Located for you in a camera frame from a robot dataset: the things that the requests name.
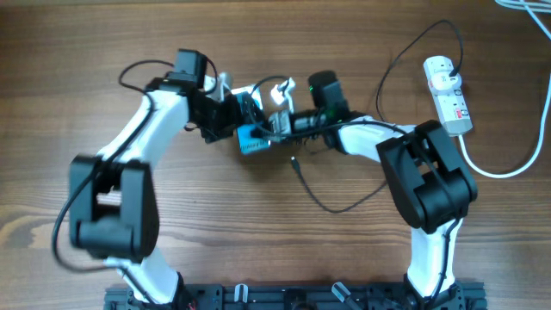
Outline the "turquoise screen smartphone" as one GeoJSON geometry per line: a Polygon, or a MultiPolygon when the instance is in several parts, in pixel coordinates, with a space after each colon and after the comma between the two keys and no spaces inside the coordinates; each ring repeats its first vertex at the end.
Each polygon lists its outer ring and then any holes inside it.
{"type": "Polygon", "coordinates": [[[253,91],[253,84],[233,89],[232,94],[236,96],[239,104],[240,122],[237,127],[239,149],[244,155],[267,150],[270,141],[263,137],[263,133],[253,124],[248,109],[255,117],[259,125],[265,123],[263,114],[263,103],[259,89],[253,91]]]}

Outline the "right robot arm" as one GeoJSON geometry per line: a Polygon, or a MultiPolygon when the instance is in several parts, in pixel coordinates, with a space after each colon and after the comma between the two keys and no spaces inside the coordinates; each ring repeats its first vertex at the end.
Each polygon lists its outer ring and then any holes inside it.
{"type": "Polygon", "coordinates": [[[396,125],[352,111],[334,71],[308,78],[314,107],[274,113],[263,125],[279,141],[322,136],[346,155],[381,165],[395,207],[412,230],[406,286],[417,307],[432,309],[458,290],[453,274],[456,238],[478,188],[438,121],[396,125]]]}

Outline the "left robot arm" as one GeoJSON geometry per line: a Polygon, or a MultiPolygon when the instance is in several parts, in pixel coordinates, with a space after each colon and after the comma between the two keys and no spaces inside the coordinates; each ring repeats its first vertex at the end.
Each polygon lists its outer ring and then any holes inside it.
{"type": "Polygon", "coordinates": [[[183,276],[157,247],[153,170],[180,131],[197,128],[212,143],[231,137],[245,126],[246,112],[262,107],[257,87],[234,89],[227,73],[209,77],[211,64],[203,53],[179,50],[170,71],[139,89],[142,103],[117,137],[96,155],[71,162],[70,194],[56,221],[68,219],[72,246],[127,283],[107,296],[108,308],[197,307],[183,276]]]}

